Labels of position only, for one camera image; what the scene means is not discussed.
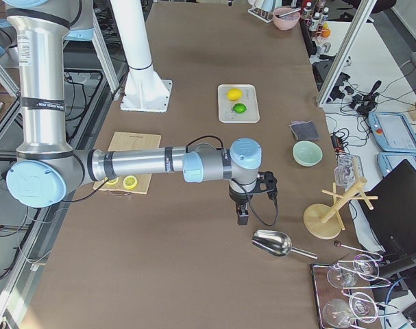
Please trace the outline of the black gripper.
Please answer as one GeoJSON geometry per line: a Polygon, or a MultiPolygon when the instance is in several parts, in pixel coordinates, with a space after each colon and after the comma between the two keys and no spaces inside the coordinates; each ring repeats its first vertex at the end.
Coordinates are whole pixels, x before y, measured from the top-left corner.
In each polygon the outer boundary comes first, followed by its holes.
{"type": "Polygon", "coordinates": [[[245,193],[242,189],[235,191],[229,186],[229,196],[236,203],[237,223],[239,226],[245,226],[249,220],[247,205],[252,200],[252,195],[245,193]]]}

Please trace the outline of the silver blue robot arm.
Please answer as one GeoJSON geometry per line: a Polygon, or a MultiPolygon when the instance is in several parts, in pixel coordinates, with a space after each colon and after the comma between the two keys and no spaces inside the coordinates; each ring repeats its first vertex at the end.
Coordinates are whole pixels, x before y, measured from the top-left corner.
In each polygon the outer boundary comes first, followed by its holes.
{"type": "Polygon", "coordinates": [[[94,36],[91,1],[7,1],[17,33],[23,143],[6,184],[22,204],[45,208],[90,182],[125,175],[182,172],[187,182],[227,180],[238,223],[248,221],[250,199],[264,174],[261,146],[240,138],[230,148],[205,143],[134,151],[78,151],[66,141],[65,40],[94,36]]]}

